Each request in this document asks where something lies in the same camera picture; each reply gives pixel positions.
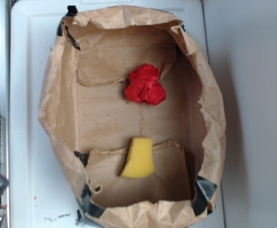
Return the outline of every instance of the red crumpled paper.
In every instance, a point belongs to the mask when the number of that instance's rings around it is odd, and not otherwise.
[[[159,70],[150,64],[143,64],[130,73],[130,85],[125,88],[125,98],[138,103],[158,105],[166,99],[166,91],[157,82]]]

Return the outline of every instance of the black tape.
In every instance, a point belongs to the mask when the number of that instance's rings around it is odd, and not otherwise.
[[[87,159],[88,159],[89,155],[88,154],[81,154],[78,151],[75,151],[74,154],[76,155],[76,157],[78,157],[81,160],[83,166],[86,167]]]
[[[76,14],[78,13],[78,10],[76,8],[76,6],[68,6],[67,7],[67,17],[74,17],[76,16]]]
[[[74,16],[76,16],[77,13],[78,13],[78,10],[77,10],[76,6],[68,6],[67,7],[67,14],[64,17],[72,17],[73,18]],[[57,28],[57,36],[62,36],[62,27],[61,27],[62,19],[60,20],[60,23],[59,23],[58,28]]]
[[[195,188],[197,191],[197,196],[193,200],[192,206],[194,214],[199,216],[208,207],[208,204],[218,186],[211,181],[198,176],[195,182]]]
[[[99,218],[103,214],[105,209],[92,203],[91,191],[89,186],[87,185],[84,186],[81,197],[83,199],[82,205],[86,213],[88,213],[90,216],[95,218]]]
[[[93,227],[102,227],[100,226],[98,223],[94,222],[93,220],[91,220],[90,218],[88,218],[85,213],[85,209],[83,208],[83,206],[81,205],[81,203],[76,199],[77,204],[79,206],[79,210],[77,211],[77,216],[78,218],[76,219],[76,225],[79,225],[79,223],[84,223],[87,225],[91,225]]]
[[[80,50],[80,47],[77,44],[77,42],[74,40],[74,38],[71,36],[71,34],[69,34],[67,26],[66,26],[66,30],[67,30],[67,38],[71,41],[71,43],[73,44],[74,48]]]

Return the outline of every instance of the folded paper flap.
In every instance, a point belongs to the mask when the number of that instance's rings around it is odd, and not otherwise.
[[[94,11],[80,12],[75,16],[74,24],[85,27],[88,23],[93,23],[100,29],[120,29],[128,26],[164,23],[169,23],[172,26],[182,24],[183,21],[165,11],[119,5]]]
[[[181,25],[175,25],[169,30],[175,42],[186,56],[191,56],[201,50],[200,46],[186,33]]]
[[[145,200],[156,203],[191,198],[183,147],[175,141],[168,140],[153,147],[155,173],[147,178],[119,177],[126,156],[127,148],[90,152],[86,172],[91,180],[92,199],[98,205],[128,206]]]
[[[86,86],[125,81],[131,71],[145,63],[162,72],[176,60],[176,44],[167,31],[169,27],[101,29],[94,24],[77,26],[73,20],[65,18],[64,31],[73,46],[80,49],[78,82]]]

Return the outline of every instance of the gray wall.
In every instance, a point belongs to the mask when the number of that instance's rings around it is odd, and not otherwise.
[[[277,0],[202,0],[227,115],[226,228],[277,227]]]

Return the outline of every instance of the metal frame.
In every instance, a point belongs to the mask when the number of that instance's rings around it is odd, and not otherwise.
[[[0,0],[0,174],[9,179],[9,75],[11,0]],[[10,227],[9,189],[0,200],[1,227]]]

